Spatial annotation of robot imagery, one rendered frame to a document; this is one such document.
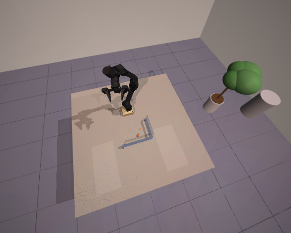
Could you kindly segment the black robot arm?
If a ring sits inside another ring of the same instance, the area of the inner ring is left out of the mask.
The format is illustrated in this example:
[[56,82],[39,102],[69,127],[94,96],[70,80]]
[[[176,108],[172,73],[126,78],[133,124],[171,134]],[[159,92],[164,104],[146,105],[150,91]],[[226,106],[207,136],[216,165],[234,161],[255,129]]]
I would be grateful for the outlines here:
[[111,67],[106,66],[103,68],[102,73],[104,75],[106,75],[107,77],[111,78],[111,79],[118,79],[120,75],[121,76],[127,76],[130,79],[130,83],[129,83],[129,92],[127,94],[127,97],[124,101],[122,101],[122,105],[125,107],[126,111],[131,111],[132,110],[132,106],[130,104],[130,100],[131,97],[134,93],[135,90],[137,90],[138,88],[138,78],[135,74],[129,72],[128,70],[126,70],[121,64],[118,64],[116,66]]

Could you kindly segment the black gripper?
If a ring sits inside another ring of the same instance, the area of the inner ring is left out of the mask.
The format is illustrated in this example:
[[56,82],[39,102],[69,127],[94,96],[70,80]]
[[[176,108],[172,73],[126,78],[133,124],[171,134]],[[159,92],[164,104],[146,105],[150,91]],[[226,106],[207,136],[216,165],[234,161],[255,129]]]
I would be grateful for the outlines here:
[[119,88],[119,80],[118,79],[111,79],[111,89],[102,88],[101,92],[106,94],[108,96],[109,101],[111,102],[111,91],[119,91],[121,90],[121,100],[123,100],[124,94],[129,91],[129,87],[127,85],[122,85],[121,88]]

